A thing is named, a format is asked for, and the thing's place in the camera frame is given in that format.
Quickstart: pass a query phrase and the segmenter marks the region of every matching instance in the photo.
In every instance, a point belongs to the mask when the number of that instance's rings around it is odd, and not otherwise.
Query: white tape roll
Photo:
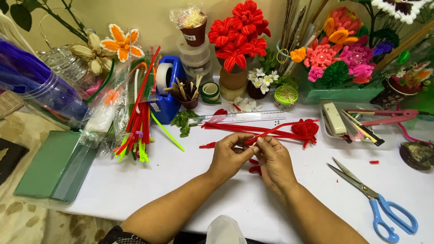
[[[167,95],[167,91],[164,91],[164,88],[167,88],[166,84],[166,74],[169,68],[173,68],[173,64],[171,63],[160,63],[157,69],[157,89],[160,95]]]

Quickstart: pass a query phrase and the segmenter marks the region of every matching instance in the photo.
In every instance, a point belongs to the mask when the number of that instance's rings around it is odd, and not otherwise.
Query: stacked plastic containers
[[[213,67],[210,60],[209,40],[205,35],[205,42],[198,46],[192,47],[187,44],[184,36],[179,36],[176,46],[179,50],[179,57],[184,67],[187,79],[196,82],[197,75],[203,76],[201,85],[213,81]]]

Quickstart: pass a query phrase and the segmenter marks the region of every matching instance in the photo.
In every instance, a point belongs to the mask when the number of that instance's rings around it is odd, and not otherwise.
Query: beige wall
[[[204,2],[204,9],[208,15],[208,26],[215,19],[224,19],[231,15],[233,7],[240,0],[74,0],[73,8],[82,16],[83,23],[87,28],[96,30],[97,34],[104,39],[109,36],[108,25],[111,23],[118,24],[124,31],[128,28],[137,28],[140,31],[138,45],[161,45],[164,54],[177,54],[176,39],[181,32],[174,27],[169,20],[169,11],[171,9],[184,8],[188,3],[200,5]],[[313,0],[311,11],[316,9],[320,0]],[[50,8],[62,7],[60,0],[48,0]],[[268,44],[274,47],[280,38],[283,21],[285,19],[286,0],[258,0],[258,7],[263,10],[264,18],[270,22],[272,37]],[[308,4],[307,0],[300,0],[299,6]],[[336,5],[346,5],[355,10],[362,17],[362,21],[368,21],[366,10],[359,4],[345,1],[338,3],[336,0],[330,0],[327,8],[324,9],[327,14],[330,9]],[[47,50],[42,36],[39,33],[39,21],[45,13],[42,9],[36,9],[32,12],[33,26],[28,33],[20,29],[23,36],[35,50]],[[80,39],[68,32],[66,28],[60,25],[52,17],[47,17],[43,21],[44,33],[52,46],[61,46],[68,43],[79,42]],[[215,58],[214,50],[212,60],[214,64],[214,74],[220,70],[220,65]]]

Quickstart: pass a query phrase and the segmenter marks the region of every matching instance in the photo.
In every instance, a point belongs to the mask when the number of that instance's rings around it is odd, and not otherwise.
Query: hand
[[[235,133],[216,143],[213,161],[207,171],[216,183],[221,185],[232,178],[247,160],[259,152],[256,146],[246,146],[246,141],[254,136],[247,133]]]
[[[285,201],[283,193],[297,185],[288,150],[272,136],[259,137],[255,145],[265,185]]]

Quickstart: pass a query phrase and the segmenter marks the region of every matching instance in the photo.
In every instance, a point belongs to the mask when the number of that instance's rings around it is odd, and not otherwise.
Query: metal ruler
[[[203,125],[205,122],[230,124],[259,120],[286,119],[284,112],[285,111],[283,110],[270,110],[258,112],[230,113],[225,115],[205,115],[198,117],[189,117],[188,125]]]

